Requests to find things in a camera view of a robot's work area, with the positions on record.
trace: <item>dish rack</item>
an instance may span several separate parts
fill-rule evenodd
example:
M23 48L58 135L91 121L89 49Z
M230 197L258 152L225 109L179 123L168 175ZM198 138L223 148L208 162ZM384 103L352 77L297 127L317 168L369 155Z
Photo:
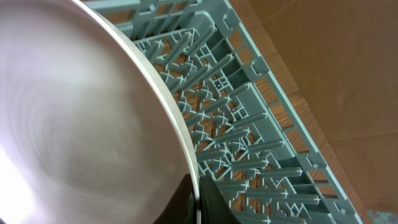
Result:
M362 223L227 0L86 4L157 69L190 130L199 173L212 176L238 220ZM264 100L259 80L277 100ZM283 106L292 125L282 127L273 106ZM291 132L308 150L292 146Z

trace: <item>gray plastic dish rack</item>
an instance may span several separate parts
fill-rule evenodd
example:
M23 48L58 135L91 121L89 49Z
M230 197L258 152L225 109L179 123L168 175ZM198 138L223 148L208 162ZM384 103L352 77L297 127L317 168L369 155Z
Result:
M243 198L233 210L242 223L362 223L228 1L86 4L105 17L130 12L116 27L160 68L190 129L200 174L214 178L230 207ZM243 40L240 46L229 41L233 33ZM248 62L239 58L244 49L252 55ZM267 79L278 97L272 104L284 107L292 126L281 128L254 84L260 78ZM286 135L293 130L308 152L295 151ZM313 179L314 172L325 180Z

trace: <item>teal dish rack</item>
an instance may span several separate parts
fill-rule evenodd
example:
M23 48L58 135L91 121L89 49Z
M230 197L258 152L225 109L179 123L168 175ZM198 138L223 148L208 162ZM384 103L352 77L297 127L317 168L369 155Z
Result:
M211 175L246 224L362 223L266 61L227 0L101 0L102 15L129 12L115 24L158 68L182 112L201 175ZM243 40L238 46L232 34ZM251 59L239 57L249 52ZM278 97L266 102L254 84L266 78ZM280 103L293 125L271 112ZM286 133L300 133L308 152ZM325 180L314 180L320 172ZM322 187L335 195L325 195Z

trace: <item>gray plastic basket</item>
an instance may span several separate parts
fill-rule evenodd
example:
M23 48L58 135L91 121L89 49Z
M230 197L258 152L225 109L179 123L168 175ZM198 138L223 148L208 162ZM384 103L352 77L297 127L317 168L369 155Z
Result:
M104 0L102 15L158 69L190 129L200 174L210 174L243 223L362 223L239 17L225 0ZM238 33L240 46L229 41ZM248 50L252 60L240 59ZM254 82L266 78L293 126L281 128ZM286 133L300 133L296 152ZM320 172L326 180L314 180ZM329 187L335 195L324 195Z

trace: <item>brown wooden surface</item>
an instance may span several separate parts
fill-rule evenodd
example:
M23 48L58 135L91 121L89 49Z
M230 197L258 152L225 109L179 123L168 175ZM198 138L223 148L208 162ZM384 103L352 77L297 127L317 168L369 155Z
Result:
M398 212L398 2L250 2L365 207Z
M230 3L234 7L235 11L238 13L244 26L248 30L253 41L255 41L258 49L266 59L268 65L271 67L271 70L278 79L285 93L288 95L290 102L293 104L304 125L307 127L309 133L311 134L312 138L316 142L317 146L319 147L323 156L331 167L333 173L336 175L336 178L339 180L339 183L344 188L346 194L355 206L360 217L363 219L363 222L372 223L360 197L358 196L355 189L351 185L351 182L347 178L347 175L345 174L333 149L331 148L329 142L323 134L323 131L319 127L316 119L312 115L312 112L308 107L305 98L295 84L292 75L290 74L288 68L284 63L284 60L280 56L279 51L271 41L271 38L262 26L261 21L256 16L253 7L248 3L248 1L243 0L230 0ZM272 11L277 10L278 4L281 3L282 2L279 1L269 1L267 2L267 4L265 4L259 1L259 4L256 5L258 9L256 10L257 15L261 16L267 13L270 14ZM272 94L272 91L268 87L267 83L260 80L256 84L266 100L272 101L272 99L276 99L276 97ZM290 121L288 119L288 116L281 107L273 108L272 112L279 120L279 123L282 123L282 125L284 126L289 125ZM294 140L293 145L296 148L304 150L305 146L303 145L303 143L301 143L299 140L296 141L296 138L294 136L290 138L290 140Z

